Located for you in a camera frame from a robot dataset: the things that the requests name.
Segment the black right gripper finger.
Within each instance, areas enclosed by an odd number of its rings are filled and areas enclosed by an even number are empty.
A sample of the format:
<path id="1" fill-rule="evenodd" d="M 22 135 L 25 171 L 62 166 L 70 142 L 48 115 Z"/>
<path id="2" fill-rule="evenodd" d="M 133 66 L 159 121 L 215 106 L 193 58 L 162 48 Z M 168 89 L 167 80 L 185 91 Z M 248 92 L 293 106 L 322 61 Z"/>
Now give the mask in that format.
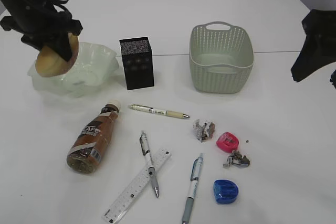
<path id="1" fill-rule="evenodd" d="M 335 11 L 312 9 L 301 23 L 306 38 L 291 67 L 295 82 L 335 62 Z"/>

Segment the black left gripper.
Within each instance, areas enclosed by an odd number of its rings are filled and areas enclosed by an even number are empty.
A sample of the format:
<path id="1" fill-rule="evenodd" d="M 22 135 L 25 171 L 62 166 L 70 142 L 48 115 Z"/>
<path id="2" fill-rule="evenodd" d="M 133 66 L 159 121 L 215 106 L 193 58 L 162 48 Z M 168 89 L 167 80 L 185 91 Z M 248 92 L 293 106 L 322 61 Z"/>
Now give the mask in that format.
<path id="1" fill-rule="evenodd" d="M 51 48 L 60 57 L 69 61 L 72 48 L 69 33 L 80 35 L 83 27 L 79 20 L 59 0 L 1 0 L 9 12 L 1 19 L 5 31 L 22 34 L 22 42 L 41 51 Z"/>

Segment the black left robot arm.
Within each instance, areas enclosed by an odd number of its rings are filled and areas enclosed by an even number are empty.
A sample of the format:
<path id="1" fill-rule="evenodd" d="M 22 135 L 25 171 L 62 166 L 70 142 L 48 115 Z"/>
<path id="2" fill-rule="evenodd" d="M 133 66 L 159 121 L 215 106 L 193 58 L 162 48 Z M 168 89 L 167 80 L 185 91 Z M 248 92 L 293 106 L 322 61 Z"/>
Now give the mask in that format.
<path id="1" fill-rule="evenodd" d="M 68 35 L 80 35 L 83 27 L 65 7 L 68 1 L 1 0 L 10 13 L 1 19 L 1 27 L 21 33 L 21 41 L 37 50 L 48 46 L 69 62 L 73 52 Z"/>

